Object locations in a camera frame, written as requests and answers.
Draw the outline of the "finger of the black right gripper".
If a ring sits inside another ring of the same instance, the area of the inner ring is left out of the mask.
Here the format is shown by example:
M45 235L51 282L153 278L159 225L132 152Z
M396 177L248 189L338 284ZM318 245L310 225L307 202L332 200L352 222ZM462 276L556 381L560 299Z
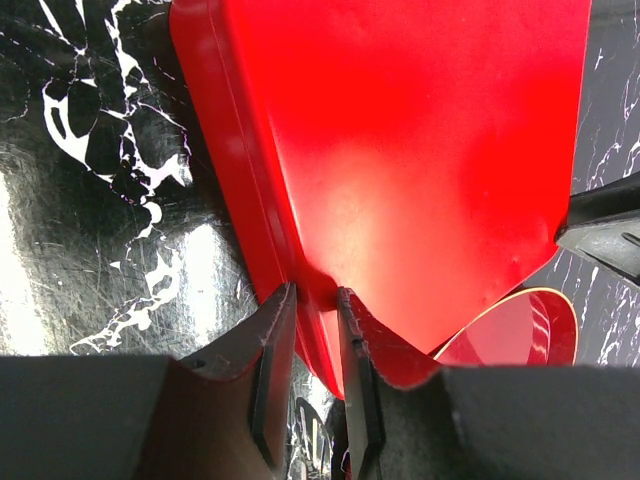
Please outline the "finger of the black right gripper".
M639 285L639 174L570 197L556 244Z

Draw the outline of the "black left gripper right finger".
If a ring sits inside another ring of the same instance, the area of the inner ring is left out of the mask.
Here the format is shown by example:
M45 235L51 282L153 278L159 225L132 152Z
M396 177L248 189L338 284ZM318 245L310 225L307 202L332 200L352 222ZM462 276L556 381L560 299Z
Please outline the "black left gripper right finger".
M337 294L355 479L635 479L639 372L444 366Z

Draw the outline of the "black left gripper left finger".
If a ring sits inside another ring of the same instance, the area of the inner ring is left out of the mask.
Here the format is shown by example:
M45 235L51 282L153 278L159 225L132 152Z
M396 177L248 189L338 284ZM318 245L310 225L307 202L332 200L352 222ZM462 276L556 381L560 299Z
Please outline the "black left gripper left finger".
M5 479L273 479L284 465L296 288L183 359L5 356Z

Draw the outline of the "red box lid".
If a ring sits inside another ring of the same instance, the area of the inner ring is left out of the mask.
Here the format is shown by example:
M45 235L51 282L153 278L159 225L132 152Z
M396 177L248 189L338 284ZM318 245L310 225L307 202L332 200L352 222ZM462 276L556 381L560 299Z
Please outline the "red box lid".
M587 1L238 1L303 254L430 351L555 253Z

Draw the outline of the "red compartment chocolate box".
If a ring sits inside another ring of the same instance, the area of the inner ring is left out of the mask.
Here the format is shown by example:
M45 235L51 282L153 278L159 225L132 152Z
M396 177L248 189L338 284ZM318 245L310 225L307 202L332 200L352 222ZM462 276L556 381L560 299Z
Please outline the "red compartment chocolate box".
M296 351L344 395L334 281L303 254L259 88L244 48L238 1L175 1L169 26L206 146L259 301L298 288Z

